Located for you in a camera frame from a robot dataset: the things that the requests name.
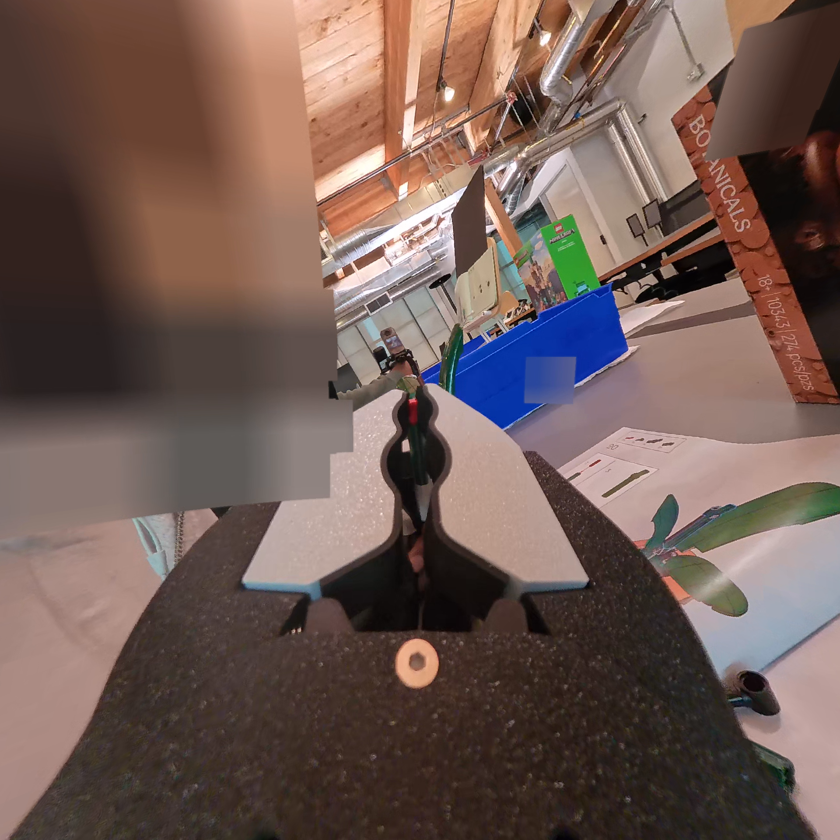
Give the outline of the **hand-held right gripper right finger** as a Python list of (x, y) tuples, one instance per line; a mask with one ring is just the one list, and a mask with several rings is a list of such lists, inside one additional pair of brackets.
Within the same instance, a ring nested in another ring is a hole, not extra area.
[(449, 599), (518, 599), (589, 583), (520, 447), (438, 385), (429, 444), (443, 451), (424, 528), (425, 568)]

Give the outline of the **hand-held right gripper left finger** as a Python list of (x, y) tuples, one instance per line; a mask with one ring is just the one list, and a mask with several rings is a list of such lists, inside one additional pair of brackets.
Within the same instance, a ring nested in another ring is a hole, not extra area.
[(400, 586), (403, 499), (387, 466), (402, 391), (353, 413), (353, 449), (331, 457), (329, 497), (281, 502), (242, 584), (315, 601), (381, 601)]

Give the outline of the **green toy plant stem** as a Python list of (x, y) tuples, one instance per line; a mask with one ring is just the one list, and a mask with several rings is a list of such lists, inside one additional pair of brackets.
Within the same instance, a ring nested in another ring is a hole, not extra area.
[(400, 387), (404, 390), (407, 398), (405, 431), (417, 518), (419, 522), (425, 523), (434, 488), (427, 450), (427, 429), (428, 420), (431, 417), (431, 404), (419, 378), (415, 376), (404, 377), (400, 381)]

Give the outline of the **blue plastic bin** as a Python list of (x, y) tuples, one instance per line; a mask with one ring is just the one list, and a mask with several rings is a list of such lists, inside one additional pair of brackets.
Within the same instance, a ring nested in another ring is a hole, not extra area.
[(542, 405), (525, 399), (529, 359), (572, 359), (574, 384), (580, 385), (628, 351), (612, 288), (599, 287), (488, 343), (468, 341), (458, 361), (454, 393), (505, 429)]

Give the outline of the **cream chair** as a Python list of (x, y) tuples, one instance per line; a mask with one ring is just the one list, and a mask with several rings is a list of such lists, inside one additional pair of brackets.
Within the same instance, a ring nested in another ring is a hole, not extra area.
[(455, 295), (458, 321), (465, 333), (479, 331), (481, 326), (500, 315), (501, 279), (497, 244), (487, 238), (487, 248), (467, 272), (458, 274)]

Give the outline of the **black flat panel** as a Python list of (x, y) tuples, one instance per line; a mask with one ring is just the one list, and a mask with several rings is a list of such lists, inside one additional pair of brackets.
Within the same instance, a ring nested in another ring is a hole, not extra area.
[(487, 251), (484, 168), (480, 164), (451, 215), (455, 247), (455, 274), (464, 275)]

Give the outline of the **green toy set box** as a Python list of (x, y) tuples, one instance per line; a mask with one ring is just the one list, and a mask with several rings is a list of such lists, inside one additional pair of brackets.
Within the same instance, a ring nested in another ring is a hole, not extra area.
[(601, 286), (572, 215), (523, 239), (513, 263), (538, 314)]

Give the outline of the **white sheet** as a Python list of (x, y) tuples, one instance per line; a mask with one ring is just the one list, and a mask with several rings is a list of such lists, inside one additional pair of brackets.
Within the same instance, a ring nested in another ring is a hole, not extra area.
[(642, 329), (645, 325), (660, 319), (668, 312), (672, 312), (685, 304), (684, 300), (650, 301), (639, 306), (625, 308), (618, 311), (620, 323), (625, 337)]

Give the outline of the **toy instruction booklet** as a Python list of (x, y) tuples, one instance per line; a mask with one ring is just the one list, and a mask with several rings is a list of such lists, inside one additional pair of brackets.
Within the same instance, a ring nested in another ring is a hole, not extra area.
[(685, 610), (720, 676), (839, 612), (838, 436), (732, 444), (629, 427), (560, 468)]

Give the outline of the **wooden table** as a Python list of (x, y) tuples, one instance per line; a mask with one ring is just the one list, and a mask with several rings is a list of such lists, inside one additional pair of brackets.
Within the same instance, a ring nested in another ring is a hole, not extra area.
[(601, 284), (605, 284), (619, 275), (628, 272), (631, 268), (648, 264), (652, 261), (661, 260), (677, 251), (688, 247), (690, 243), (708, 235), (718, 234), (718, 220), (714, 213), (708, 212), (690, 224), (677, 229), (673, 234), (666, 236), (656, 245), (649, 246), (641, 254), (630, 260), (615, 266), (598, 276)]

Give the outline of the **small black toy connector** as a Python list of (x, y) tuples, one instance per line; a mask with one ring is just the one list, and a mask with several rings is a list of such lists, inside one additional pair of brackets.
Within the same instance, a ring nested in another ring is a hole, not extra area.
[(727, 687), (727, 700), (735, 708), (751, 709), (763, 717), (776, 717), (781, 705), (770, 682), (759, 672), (741, 670), (731, 678)]

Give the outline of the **black and brown toy box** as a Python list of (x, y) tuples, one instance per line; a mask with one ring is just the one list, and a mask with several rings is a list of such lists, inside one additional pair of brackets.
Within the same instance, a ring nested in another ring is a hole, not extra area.
[(716, 96), (712, 84), (700, 88), (675, 113), (673, 126), (792, 398), (837, 405), (838, 387), (739, 158), (708, 150)]

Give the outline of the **silver air duct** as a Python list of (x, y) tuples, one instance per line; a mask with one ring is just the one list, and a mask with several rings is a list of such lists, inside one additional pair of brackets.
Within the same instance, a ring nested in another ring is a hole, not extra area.
[(541, 93), (553, 105), (559, 107), (571, 101), (573, 88), (568, 73), (573, 58), (599, 19), (598, 16), (590, 15), (586, 20), (580, 20), (574, 12), (567, 17), (539, 78)]
[(527, 174), (534, 166), (548, 160), (554, 154), (566, 149), (598, 130), (615, 124), (619, 117), (627, 115), (627, 102), (614, 98), (594, 108), (578, 119), (557, 129), (554, 133), (531, 143), (509, 145), (488, 156), (482, 163), (485, 177), (501, 172), (504, 192), (509, 185)]

